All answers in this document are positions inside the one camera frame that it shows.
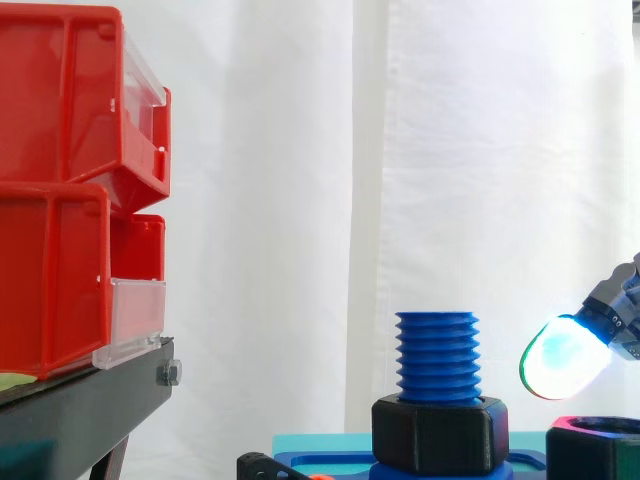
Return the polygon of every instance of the white led light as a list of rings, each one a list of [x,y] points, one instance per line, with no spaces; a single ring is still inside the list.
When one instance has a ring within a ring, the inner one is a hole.
[[[569,398],[589,385],[611,362],[611,351],[572,318],[545,326],[520,362],[520,376],[534,394],[549,400]]]

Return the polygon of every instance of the robotic arm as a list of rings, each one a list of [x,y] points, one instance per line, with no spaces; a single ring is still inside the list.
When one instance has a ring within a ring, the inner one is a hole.
[[[578,313],[538,333],[522,356],[520,378],[539,397],[568,398],[609,364],[611,351],[640,360],[640,253],[598,283]]]

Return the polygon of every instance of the teal platform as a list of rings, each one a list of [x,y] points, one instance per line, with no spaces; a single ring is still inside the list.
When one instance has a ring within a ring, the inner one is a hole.
[[[545,451],[544,432],[514,432],[510,435],[512,450]],[[371,451],[371,434],[329,434],[329,435],[278,435],[273,439],[273,454],[284,452],[323,451]],[[312,475],[349,475],[367,470],[368,464],[356,465],[301,465],[300,473]],[[531,471],[526,466],[515,465],[516,471]]]

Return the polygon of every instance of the black clip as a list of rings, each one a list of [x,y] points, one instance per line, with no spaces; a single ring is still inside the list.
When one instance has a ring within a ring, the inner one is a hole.
[[[264,453],[245,453],[238,458],[238,480],[311,480],[276,462]]]

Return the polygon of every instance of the red storage bin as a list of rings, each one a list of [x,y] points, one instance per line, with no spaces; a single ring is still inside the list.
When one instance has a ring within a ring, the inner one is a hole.
[[[164,221],[112,219],[109,204],[98,185],[0,183],[0,372],[47,378],[159,346]]]
[[[124,215],[169,195],[171,95],[110,7],[0,3],[0,182],[91,182]]]

